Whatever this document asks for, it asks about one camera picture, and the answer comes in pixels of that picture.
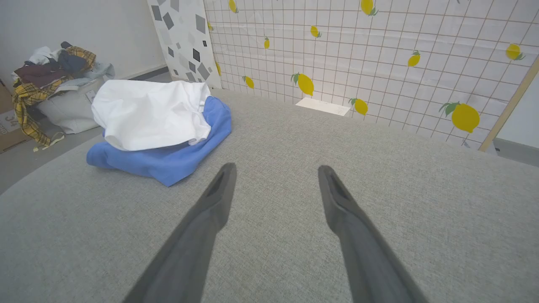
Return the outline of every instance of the pile of clothes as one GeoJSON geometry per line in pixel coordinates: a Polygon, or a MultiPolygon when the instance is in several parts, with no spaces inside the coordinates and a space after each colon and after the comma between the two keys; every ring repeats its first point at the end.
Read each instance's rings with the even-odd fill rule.
{"type": "Polygon", "coordinates": [[[114,67],[96,62],[92,52],[68,42],[63,42],[61,47],[56,51],[48,47],[36,49],[24,66],[12,74],[15,81],[13,106],[20,127],[26,135],[46,147],[51,144],[51,139],[39,129],[29,115],[28,107],[74,90],[97,77],[114,77],[114,67]]]}
{"type": "Polygon", "coordinates": [[[94,145],[86,162],[166,186],[192,174],[232,131],[229,107],[206,83],[109,80],[92,112],[106,142],[94,145]]]}

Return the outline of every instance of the gray fabric surface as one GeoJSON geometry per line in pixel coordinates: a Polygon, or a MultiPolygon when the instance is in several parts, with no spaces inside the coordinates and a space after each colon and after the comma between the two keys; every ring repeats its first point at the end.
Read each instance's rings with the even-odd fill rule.
{"type": "Polygon", "coordinates": [[[539,168],[235,92],[232,134],[157,181],[85,163],[96,137],[0,196],[1,302],[119,302],[235,162],[205,302],[350,302],[317,168],[332,166],[431,302],[538,302],[539,168]]]}

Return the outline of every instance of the yellow plaid shirt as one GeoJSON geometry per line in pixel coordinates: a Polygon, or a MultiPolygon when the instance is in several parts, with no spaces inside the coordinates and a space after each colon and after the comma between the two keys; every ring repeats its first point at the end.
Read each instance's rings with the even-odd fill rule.
{"type": "MultiPolygon", "coordinates": [[[[82,68],[82,72],[94,67],[95,55],[92,52],[76,46],[68,47],[66,48],[66,51],[69,54],[86,59],[86,65],[82,68]]],[[[13,94],[13,107],[15,108],[15,113],[17,114],[17,119],[23,133],[32,137],[36,142],[49,146],[51,139],[39,130],[38,124],[32,117],[30,117],[30,115],[28,115],[26,107],[45,101],[54,94],[60,84],[71,79],[73,79],[73,77],[68,75],[43,88],[39,88],[32,83],[21,84],[15,88],[15,93],[13,94]]]]}

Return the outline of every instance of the light blue clothing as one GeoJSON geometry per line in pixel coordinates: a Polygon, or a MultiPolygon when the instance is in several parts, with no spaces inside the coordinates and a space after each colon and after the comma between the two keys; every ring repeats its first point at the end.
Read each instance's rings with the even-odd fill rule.
{"type": "Polygon", "coordinates": [[[103,77],[104,75],[109,79],[114,79],[116,76],[114,66],[110,63],[101,63],[96,61],[93,69],[82,73],[81,78],[71,79],[60,84],[55,93],[61,91],[77,91],[79,87],[85,86],[86,84],[99,77],[103,77]]]}
{"type": "Polygon", "coordinates": [[[86,155],[90,165],[120,169],[128,173],[153,177],[166,186],[171,186],[192,174],[198,164],[232,131],[229,107],[221,100],[209,96],[204,105],[204,119],[211,126],[208,138],[196,145],[187,143],[139,150],[121,151],[108,142],[94,145],[86,155]]]}

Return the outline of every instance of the grid pattern backdrop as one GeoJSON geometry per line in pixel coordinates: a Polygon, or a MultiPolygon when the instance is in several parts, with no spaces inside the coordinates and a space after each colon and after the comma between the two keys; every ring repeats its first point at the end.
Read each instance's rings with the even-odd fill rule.
{"type": "Polygon", "coordinates": [[[291,80],[301,73],[314,99],[365,101],[366,115],[352,106],[352,119],[478,149],[539,53],[539,1],[373,6],[365,13],[369,3],[360,0],[205,0],[222,87],[295,104],[310,97],[291,80]],[[440,111],[447,102],[477,111],[473,132],[440,111]]]}

